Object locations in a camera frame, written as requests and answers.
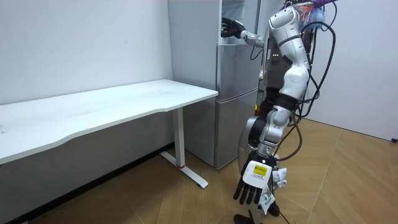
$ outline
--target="table top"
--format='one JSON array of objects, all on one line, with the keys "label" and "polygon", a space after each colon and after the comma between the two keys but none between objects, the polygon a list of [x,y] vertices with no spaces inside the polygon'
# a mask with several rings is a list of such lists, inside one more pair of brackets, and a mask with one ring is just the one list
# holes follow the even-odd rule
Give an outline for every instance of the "table top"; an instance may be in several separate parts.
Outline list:
[{"label": "table top", "polygon": [[217,91],[171,80],[86,91],[0,106],[0,164],[59,146],[77,136],[170,111]]}]

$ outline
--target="table frame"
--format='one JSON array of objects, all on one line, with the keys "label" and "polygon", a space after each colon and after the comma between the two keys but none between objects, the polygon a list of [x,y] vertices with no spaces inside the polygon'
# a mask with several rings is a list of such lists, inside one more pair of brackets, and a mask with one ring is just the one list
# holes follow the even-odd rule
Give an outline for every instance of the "table frame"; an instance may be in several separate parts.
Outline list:
[{"label": "table frame", "polygon": [[161,152],[160,155],[179,168],[184,174],[189,176],[201,188],[207,187],[209,184],[202,177],[194,171],[185,166],[185,147],[184,147],[184,123],[183,123],[183,108],[173,110],[173,124],[174,124],[174,141],[175,141],[175,157],[168,152]]}]

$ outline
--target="refrigerator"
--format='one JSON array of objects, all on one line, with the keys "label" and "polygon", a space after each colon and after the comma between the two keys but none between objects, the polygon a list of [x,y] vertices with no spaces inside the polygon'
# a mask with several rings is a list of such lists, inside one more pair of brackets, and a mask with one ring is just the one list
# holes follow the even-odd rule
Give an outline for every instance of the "refrigerator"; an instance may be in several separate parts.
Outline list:
[{"label": "refrigerator", "polygon": [[[257,23],[259,1],[248,2],[244,13],[232,14],[250,15],[242,21],[249,30]],[[185,147],[217,169],[238,156],[241,131],[254,116],[262,60],[261,54],[251,60],[253,47],[243,40],[220,37],[225,5],[169,0],[174,80],[218,91],[216,98],[184,107]]]}]

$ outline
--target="robot finger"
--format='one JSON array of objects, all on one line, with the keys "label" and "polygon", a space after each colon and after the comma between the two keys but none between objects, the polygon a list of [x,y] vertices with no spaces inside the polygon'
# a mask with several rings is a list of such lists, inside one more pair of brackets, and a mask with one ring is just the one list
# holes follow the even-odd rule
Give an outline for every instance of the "robot finger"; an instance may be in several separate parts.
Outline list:
[{"label": "robot finger", "polygon": [[253,196],[254,196],[255,191],[256,191],[256,187],[250,186],[249,196],[248,196],[248,199],[246,200],[246,203],[248,205],[250,205],[251,202],[253,201]]},{"label": "robot finger", "polygon": [[254,198],[254,203],[255,203],[256,205],[258,205],[259,202],[260,202],[261,193],[262,193],[262,189],[257,188],[257,189],[256,189],[256,197]]},{"label": "robot finger", "polygon": [[244,185],[244,181],[243,181],[243,178],[241,177],[241,178],[239,179],[238,186],[236,187],[236,191],[235,191],[235,194],[234,194],[234,200],[236,200],[236,199],[239,198],[239,195],[241,194],[243,185]]},{"label": "robot finger", "polygon": [[250,185],[245,184],[243,187],[243,192],[242,192],[242,196],[241,199],[239,200],[239,204],[243,205],[244,200],[246,199],[246,196],[248,196],[248,190],[250,188]]}]

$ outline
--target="floor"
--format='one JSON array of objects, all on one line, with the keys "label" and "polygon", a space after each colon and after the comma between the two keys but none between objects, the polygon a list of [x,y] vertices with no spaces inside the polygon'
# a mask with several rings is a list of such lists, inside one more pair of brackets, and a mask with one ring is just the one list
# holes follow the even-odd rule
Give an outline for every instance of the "floor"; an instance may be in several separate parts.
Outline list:
[{"label": "floor", "polygon": [[[398,223],[398,144],[307,120],[300,129],[302,150],[282,164],[288,184],[275,196],[291,224]],[[294,133],[280,155],[297,140]],[[157,156],[29,223],[233,224],[234,214],[247,214],[232,199],[236,161],[215,170],[187,152],[187,165],[206,189]]]}]

